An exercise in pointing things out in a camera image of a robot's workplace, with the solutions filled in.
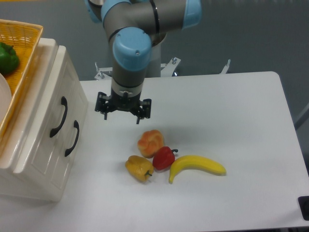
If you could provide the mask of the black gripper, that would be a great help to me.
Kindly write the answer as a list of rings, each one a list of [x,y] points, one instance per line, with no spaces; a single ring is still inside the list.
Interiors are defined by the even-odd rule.
[[[151,117],[151,99],[140,100],[140,94],[130,97],[129,95],[120,96],[112,93],[107,96],[103,92],[98,92],[95,111],[104,115],[107,120],[108,113],[113,110],[118,111],[132,111],[132,114],[137,117],[136,124],[139,124],[142,119],[149,119]]]

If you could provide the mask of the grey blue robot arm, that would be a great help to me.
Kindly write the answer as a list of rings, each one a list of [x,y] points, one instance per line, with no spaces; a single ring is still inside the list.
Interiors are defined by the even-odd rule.
[[[104,116],[130,112],[137,120],[150,118],[151,99],[141,100],[150,72],[153,48],[167,32],[197,25],[199,0],[87,0],[88,13],[102,23],[112,53],[111,94],[98,93],[95,110]]]

